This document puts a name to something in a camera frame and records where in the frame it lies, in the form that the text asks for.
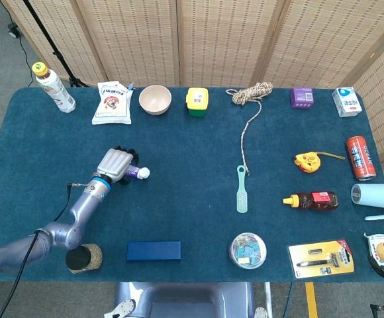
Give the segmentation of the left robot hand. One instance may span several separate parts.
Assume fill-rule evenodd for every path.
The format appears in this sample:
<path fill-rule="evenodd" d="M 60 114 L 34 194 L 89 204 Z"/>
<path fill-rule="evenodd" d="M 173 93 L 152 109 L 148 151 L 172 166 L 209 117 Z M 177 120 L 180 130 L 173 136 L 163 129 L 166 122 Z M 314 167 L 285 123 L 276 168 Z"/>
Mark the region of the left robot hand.
<path fill-rule="evenodd" d="M 126 185 L 130 183 L 131 177 L 127 176 L 127 168 L 130 165 L 138 165 L 139 155 L 132 149 L 116 146 L 110 148 L 100 161 L 93 177 L 102 178 L 109 184 L 116 182 Z"/>

